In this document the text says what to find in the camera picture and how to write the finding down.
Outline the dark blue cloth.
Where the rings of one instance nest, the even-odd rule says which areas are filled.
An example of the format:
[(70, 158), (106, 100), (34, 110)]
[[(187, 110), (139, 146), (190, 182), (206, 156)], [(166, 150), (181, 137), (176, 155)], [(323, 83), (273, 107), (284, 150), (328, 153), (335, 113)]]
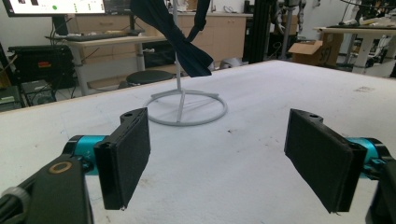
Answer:
[(210, 0), (198, 0), (194, 24), (185, 36), (174, 22), (163, 0), (130, 0), (131, 11), (142, 21), (160, 31), (172, 45), (181, 67), (190, 77), (210, 76), (212, 57), (192, 44), (206, 25)]

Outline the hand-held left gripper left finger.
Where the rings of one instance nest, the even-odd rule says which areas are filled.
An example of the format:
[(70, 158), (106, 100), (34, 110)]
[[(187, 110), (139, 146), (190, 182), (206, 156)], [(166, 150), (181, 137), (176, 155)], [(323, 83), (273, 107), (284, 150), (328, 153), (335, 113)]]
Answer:
[(128, 206), (150, 154), (149, 118), (146, 107), (120, 116), (120, 126), (94, 146), (104, 206)]

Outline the computer monitor with dark screen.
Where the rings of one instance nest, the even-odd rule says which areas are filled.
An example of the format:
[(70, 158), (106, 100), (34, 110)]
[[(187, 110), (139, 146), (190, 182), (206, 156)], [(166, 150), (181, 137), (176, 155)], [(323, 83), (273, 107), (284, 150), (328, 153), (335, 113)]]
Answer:
[(131, 0), (104, 0), (106, 14), (131, 15)]

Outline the light wooden desk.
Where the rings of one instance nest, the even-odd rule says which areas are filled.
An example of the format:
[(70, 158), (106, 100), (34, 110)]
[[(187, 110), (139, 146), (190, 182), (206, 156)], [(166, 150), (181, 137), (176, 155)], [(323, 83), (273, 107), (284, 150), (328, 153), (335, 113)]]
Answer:
[(85, 42), (64, 40), (74, 58), (82, 95), (92, 94), (89, 84), (125, 77), (145, 69), (143, 43), (164, 41), (164, 36), (124, 36)]

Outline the white desk with clutter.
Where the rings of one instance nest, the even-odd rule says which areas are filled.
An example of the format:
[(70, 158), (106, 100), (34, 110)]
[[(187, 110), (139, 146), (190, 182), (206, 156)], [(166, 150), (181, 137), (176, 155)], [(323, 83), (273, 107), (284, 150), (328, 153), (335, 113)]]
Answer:
[[(390, 77), (394, 66), (396, 65), (396, 28), (385, 27), (315, 27), (315, 30), (321, 33), (330, 34), (353, 34), (362, 39), (358, 57), (353, 65), (352, 72), (373, 77)], [(380, 65), (367, 67), (369, 52), (375, 39), (380, 39), (388, 35), (388, 51), (383, 62)]]

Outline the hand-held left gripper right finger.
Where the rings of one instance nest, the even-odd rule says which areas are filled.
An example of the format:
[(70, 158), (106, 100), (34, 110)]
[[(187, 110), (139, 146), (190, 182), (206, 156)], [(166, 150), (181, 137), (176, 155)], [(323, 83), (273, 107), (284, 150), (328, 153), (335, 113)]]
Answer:
[(303, 110), (290, 111), (284, 151), (330, 213), (347, 212), (367, 149), (346, 140)]

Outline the black equipment box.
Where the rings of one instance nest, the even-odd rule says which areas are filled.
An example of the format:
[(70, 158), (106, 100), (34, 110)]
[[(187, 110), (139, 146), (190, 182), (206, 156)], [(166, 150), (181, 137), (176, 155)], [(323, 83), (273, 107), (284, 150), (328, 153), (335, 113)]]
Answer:
[(54, 90), (72, 88), (75, 67), (73, 55), (65, 45), (15, 46), (8, 51), (15, 57), (12, 84), (45, 80)]

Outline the computer monitor with white screen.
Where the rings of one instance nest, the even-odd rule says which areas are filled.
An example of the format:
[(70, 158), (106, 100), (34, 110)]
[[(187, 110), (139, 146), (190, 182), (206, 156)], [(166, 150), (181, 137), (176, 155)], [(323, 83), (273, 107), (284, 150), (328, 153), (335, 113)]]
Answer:
[(2, 0), (9, 17), (103, 14), (104, 0)]

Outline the black round stool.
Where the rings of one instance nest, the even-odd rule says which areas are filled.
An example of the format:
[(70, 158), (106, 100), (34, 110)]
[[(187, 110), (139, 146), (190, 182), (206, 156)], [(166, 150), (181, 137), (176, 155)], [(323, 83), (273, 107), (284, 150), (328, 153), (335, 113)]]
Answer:
[(145, 85), (154, 82), (172, 79), (173, 74), (161, 70), (145, 70), (134, 72), (126, 78), (126, 82), (131, 85)]

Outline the white wire stand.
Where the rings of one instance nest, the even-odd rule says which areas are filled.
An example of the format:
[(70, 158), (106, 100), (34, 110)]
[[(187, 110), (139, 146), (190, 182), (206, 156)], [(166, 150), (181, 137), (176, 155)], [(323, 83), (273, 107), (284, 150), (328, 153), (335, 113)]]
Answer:
[[(186, 90), (181, 87), (181, 66), (179, 63), (178, 54), (176, 53), (175, 56), (176, 56), (176, 66), (177, 66), (177, 75), (176, 75), (177, 88), (175, 90), (164, 91), (164, 92), (152, 94), (150, 96), (150, 98), (144, 103), (144, 106), (149, 107), (151, 104), (158, 103), (160, 99), (164, 99), (166, 97), (178, 96), (179, 102), (177, 103), (177, 110), (175, 111), (176, 119), (175, 119), (175, 121), (164, 120), (161, 118), (156, 118), (155, 116), (153, 116), (151, 114), (148, 115), (148, 119), (153, 122), (162, 124), (162, 125), (187, 127), (187, 126), (203, 125), (203, 124), (213, 122), (213, 121), (223, 117), (228, 111), (228, 106), (227, 106), (226, 102), (223, 99), (221, 99), (217, 93)], [(188, 95), (199, 96), (202, 98), (209, 99), (209, 100), (215, 102), (216, 104), (220, 104), (221, 110), (218, 114), (212, 115), (210, 117), (206, 117), (205, 119), (194, 120), (194, 121), (183, 121), (182, 116), (183, 116), (183, 111), (184, 111), (185, 104), (186, 104), (186, 97)]]

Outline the black keyboard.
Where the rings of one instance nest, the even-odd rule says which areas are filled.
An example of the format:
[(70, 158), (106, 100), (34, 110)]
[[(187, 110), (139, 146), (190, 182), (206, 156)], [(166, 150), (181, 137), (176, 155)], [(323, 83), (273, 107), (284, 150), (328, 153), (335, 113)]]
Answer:
[(74, 41), (74, 42), (86, 42), (86, 41), (118, 38), (118, 37), (125, 37), (125, 36), (127, 36), (127, 34), (122, 34), (122, 33), (97, 34), (97, 35), (71, 35), (71, 36), (65, 37), (64, 39), (67, 41)]

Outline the large open cardboard box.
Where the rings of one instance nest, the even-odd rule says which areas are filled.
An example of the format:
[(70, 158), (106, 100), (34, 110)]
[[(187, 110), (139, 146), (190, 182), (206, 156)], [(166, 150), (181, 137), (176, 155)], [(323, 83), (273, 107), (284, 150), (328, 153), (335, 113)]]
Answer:
[(294, 63), (336, 66), (343, 34), (322, 33), (320, 40), (294, 43), (290, 49)]

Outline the black metal column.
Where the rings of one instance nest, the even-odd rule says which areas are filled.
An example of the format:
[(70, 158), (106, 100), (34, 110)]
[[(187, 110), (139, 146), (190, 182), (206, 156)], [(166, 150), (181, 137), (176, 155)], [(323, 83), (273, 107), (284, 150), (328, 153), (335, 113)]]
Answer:
[(276, 9), (276, 0), (245, 0), (246, 23), (243, 60), (260, 63), (268, 58), (270, 25)]

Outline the black equipment case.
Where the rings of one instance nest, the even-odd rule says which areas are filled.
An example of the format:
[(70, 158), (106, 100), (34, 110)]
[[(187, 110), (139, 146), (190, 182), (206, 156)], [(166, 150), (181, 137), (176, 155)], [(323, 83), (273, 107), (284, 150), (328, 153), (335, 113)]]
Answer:
[(0, 112), (22, 108), (20, 91), (16, 86), (0, 88)]
[(56, 98), (46, 80), (36, 80), (21, 84), (22, 92), (29, 106), (53, 103)]

